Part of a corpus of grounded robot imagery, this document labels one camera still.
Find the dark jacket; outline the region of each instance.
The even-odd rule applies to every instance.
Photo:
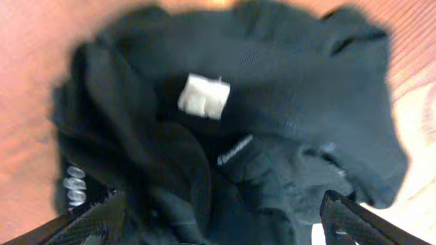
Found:
[[[60,151],[127,193],[146,244],[310,244],[326,190],[387,208],[403,181],[388,59],[386,31],[352,8],[146,7],[75,51]],[[221,120],[177,108],[188,74],[231,84]]]

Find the white tag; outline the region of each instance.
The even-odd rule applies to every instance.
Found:
[[[188,114],[219,120],[229,94],[230,84],[189,74],[177,106]]]

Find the blurry background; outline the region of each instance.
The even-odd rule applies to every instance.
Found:
[[[57,149],[50,91],[78,42],[150,1],[0,0],[0,243],[53,219]],[[163,0],[171,12],[222,9],[233,0]],[[392,30],[389,83],[410,170],[396,203],[375,211],[436,244],[436,1],[288,0],[320,16],[353,3]]]

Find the wooden floor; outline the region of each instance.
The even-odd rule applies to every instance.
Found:
[[[72,48],[108,20],[148,1],[0,1],[0,243],[55,217],[57,178],[49,93]],[[289,0],[317,15],[345,0]],[[392,30],[389,83],[410,171],[394,206],[375,211],[436,244],[436,1],[351,1]],[[170,11],[223,8],[226,0],[168,0]]]

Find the clothing tag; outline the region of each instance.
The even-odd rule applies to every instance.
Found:
[[[188,114],[219,120],[229,94],[230,84],[189,74],[177,106]]]
[[[235,147],[233,147],[233,149],[231,149],[229,152],[219,156],[218,157],[218,161],[217,161],[218,166],[222,166],[222,165],[226,164],[232,157],[234,157],[245,146],[247,146],[248,143],[250,143],[250,141],[252,139],[253,139],[253,136],[252,135],[248,135],[247,137],[245,137],[241,141],[239,141],[237,143],[237,145],[235,145]]]

